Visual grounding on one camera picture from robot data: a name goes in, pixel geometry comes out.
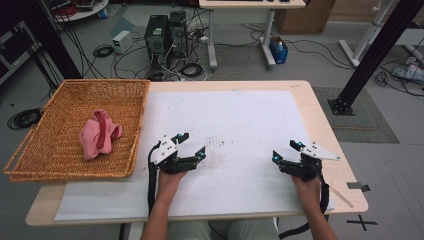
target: pink towel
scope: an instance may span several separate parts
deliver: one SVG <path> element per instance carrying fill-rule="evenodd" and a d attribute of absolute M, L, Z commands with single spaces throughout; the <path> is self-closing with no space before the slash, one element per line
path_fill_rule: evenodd
<path fill-rule="evenodd" d="M 84 159 L 91 160 L 100 153 L 112 152 L 112 142 L 122 135 L 122 126 L 112 122 L 106 110 L 93 112 L 80 133 L 80 142 L 84 149 Z"/>

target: white desk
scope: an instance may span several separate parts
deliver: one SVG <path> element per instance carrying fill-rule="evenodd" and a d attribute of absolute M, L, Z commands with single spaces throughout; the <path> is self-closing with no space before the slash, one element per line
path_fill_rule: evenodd
<path fill-rule="evenodd" d="M 209 54 L 209 64 L 212 69 L 215 69 L 218 66 L 216 61 L 215 45 L 213 42 L 214 38 L 214 14 L 213 10 L 218 8 L 262 8 L 269 9 L 268 17 L 266 21 L 265 34 L 260 39 L 261 47 L 264 51 L 268 68 L 274 67 L 275 61 L 272 57 L 272 54 L 269 50 L 269 37 L 271 33 L 272 23 L 274 21 L 275 9 L 296 9 L 305 7 L 303 0 L 291 0 L 289 3 L 281 3 L 278 0 L 269 2 L 263 0 L 262 2 L 243 2 L 243 1 L 208 1 L 208 0 L 199 0 L 200 7 L 209 9 L 209 39 L 208 39 L 208 54 Z"/>
<path fill-rule="evenodd" d="M 340 161 L 324 161 L 323 172 L 330 185 L 330 194 L 335 209 L 330 214 L 364 212 L 368 209 L 366 199 L 360 189 L 349 189 L 347 182 L 356 182 L 339 143 L 317 101 L 315 94 L 306 81 L 234 81 L 234 82 L 166 82 L 152 83 L 151 92 L 187 91 L 228 91 L 228 90 L 288 90 L 292 93 L 306 131 L 311 140 L 327 147 L 340 156 Z M 31 226 L 52 226 L 65 224 L 117 223 L 116 220 L 81 220 L 78 222 L 56 222 L 54 218 L 61 203 L 65 183 L 45 184 L 42 186 L 26 218 Z M 273 212 L 268 214 L 245 214 L 234 217 L 274 217 L 297 215 L 301 212 Z M 119 219 L 119 222 L 143 222 L 146 219 Z"/>
<path fill-rule="evenodd" d="M 70 22 L 75 21 L 78 19 L 86 18 L 91 15 L 94 15 L 98 12 L 100 12 L 102 9 L 104 9 L 107 4 L 109 3 L 109 0 L 103 0 L 101 2 L 95 1 L 93 4 L 93 10 L 92 11 L 78 11 L 75 15 L 68 17 L 61 17 L 61 16 L 53 16 L 57 22 Z"/>

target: gray carpet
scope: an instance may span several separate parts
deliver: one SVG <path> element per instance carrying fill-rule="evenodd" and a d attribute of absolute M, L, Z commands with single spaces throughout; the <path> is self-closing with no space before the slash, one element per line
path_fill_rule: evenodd
<path fill-rule="evenodd" d="M 359 93 L 352 105 L 354 116 L 333 115 L 327 100 L 336 99 L 341 91 L 342 88 L 314 88 L 339 142 L 399 143 L 366 89 Z"/>

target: table leg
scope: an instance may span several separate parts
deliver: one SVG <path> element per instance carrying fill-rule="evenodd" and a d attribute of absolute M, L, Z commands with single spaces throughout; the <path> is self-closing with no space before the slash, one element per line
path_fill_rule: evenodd
<path fill-rule="evenodd" d="M 128 234 L 128 240 L 140 240 L 141 234 L 144 230 L 144 222 L 136 222 L 130 224 L 130 232 Z"/>
<path fill-rule="evenodd" d="M 215 69 L 218 66 L 216 61 L 215 45 L 213 43 L 213 28 L 214 28 L 214 16 L 213 9 L 209 10 L 209 38 L 208 38 L 208 55 L 209 55 L 209 66 Z"/>
<path fill-rule="evenodd" d="M 272 22 L 274 20 L 275 9 L 270 9 L 268 12 L 268 19 L 266 21 L 265 35 L 260 38 L 262 50 L 264 51 L 266 60 L 268 62 L 268 68 L 275 67 L 275 60 L 269 50 L 269 36 L 271 35 Z"/>

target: metal frame pole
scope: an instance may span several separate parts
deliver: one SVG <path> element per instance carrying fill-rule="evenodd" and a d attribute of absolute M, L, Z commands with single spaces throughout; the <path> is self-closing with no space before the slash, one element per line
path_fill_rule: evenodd
<path fill-rule="evenodd" d="M 57 35 L 39 0 L 14 0 L 25 24 L 41 42 L 65 79 L 80 79 L 81 73 Z"/>
<path fill-rule="evenodd" d="M 424 0 L 401 0 L 397 4 L 340 95 L 329 101 L 333 114 L 343 115 L 351 110 L 355 98 L 423 5 Z"/>

